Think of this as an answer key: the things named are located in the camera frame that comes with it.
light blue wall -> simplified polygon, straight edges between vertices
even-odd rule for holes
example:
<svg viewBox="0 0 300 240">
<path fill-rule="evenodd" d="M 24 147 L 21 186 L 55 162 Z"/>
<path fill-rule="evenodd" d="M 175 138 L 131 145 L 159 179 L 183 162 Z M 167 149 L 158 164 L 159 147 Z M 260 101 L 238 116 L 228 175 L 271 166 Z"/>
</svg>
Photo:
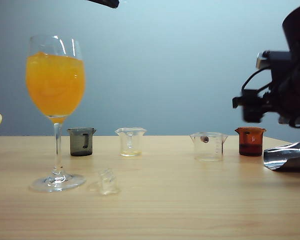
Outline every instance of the light blue wall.
<svg viewBox="0 0 300 240">
<path fill-rule="evenodd" d="M 148 135 L 200 131 L 235 135 L 238 126 L 300 141 L 300 129 L 242 121 L 232 98 L 256 71 L 258 52 L 288 50 L 284 18 L 300 0 L 121 0 L 112 9 L 86 0 L 0 0 L 0 135 L 52 135 L 25 86 L 27 45 L 46 33 L 79 40 L 86 91 L 70 127 L 98 135 L 143 127 Z M 265 72 L 249 87 L 270 81 Z"/>
</svg>

wooden table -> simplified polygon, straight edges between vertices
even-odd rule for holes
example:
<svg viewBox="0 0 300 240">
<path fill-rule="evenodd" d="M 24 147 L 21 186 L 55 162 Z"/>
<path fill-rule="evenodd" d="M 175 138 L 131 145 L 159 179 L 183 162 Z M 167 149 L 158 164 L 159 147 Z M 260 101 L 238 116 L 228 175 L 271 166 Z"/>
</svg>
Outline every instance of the wooden table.
<svg viewBox="0 0 300 240">
<path fill-rule="evenodd" d="M 286 143 L 264 137 L 263 147 Z M 118 136 L 94 136 L 93 155 L 73 157 L 64 136 L 63 166 L 86 183 L 29 190 L 51 171 L 54 144 L 52 136 L 0 136 L 0 240 L 300 239 L 300 173 L 240 156 L 238 136 L 218 162 L 195 160 L 189 136 L 144 136 L 138 157 L 119 155 Z M 106 168 L 119 194 L 97 191 Z"/>
</svg>

dark gray beaker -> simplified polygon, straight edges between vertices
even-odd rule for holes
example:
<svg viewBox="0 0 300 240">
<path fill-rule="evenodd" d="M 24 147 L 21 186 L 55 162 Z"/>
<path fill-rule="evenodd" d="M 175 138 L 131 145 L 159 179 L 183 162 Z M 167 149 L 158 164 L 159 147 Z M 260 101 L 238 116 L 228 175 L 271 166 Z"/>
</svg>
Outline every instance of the dark gray beaker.
<svg viewBox="0 0 300 240">
<path fill-rule="evenodd" d="M 70 134 L 70 154 L 71 156 L 88 156 L 92 154 L 92 136 L 96 132 L 93 127 L 68 128 Z"/>
</svg>

yellow liquid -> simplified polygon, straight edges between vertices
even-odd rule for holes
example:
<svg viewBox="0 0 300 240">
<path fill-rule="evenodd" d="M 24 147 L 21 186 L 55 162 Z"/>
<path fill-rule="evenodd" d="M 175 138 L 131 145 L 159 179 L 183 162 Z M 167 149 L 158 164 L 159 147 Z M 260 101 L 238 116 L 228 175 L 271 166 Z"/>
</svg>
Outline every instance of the yellow liquid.
<svg viewBox="0 0 300 240">
<path fill-rule="evenodd" d="M 40 111 L 53 123 L 63 123 L 84 94 L 84 63 L 69 56 L 38 52 L 27 58 L 25 82 Z"/>
</svg>

clear beaker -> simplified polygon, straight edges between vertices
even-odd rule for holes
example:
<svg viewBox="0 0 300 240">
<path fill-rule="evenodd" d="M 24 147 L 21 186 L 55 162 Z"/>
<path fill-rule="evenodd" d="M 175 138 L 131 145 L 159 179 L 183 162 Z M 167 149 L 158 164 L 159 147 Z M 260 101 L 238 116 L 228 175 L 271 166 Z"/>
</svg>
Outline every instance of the clear beaker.
<svg viewBox="0 0 300 240">
<path fill-rule="evenodd" d="M 81 157 L 92 154 L 92 137 L 96 132 L 93 127 L 74 127 L 68 128 L 70 134 L 70 154 L 71 156 Z"/>
<path fill-rule="evenodd" d="M 250 157 L 262 155 L 263 136 L 265 128 L 255 126 L 238 127 L 235 130 L 239 134 L 239 154 Z"/>
<path fill-rule="evenodd" d="M 200 161 L 220 161 L 228 135 L 219 132 L 197 132 L 190 135 L 194 143 L 194 158 Z"/>
<path fill-rule="evenodd" d="M 140 155 L 142 153 L 141 137 L 146 131 L 141 127 L 122 127 L 115 130 L 120 137 L 120 154 L 125 157 Z"/>
</svg>

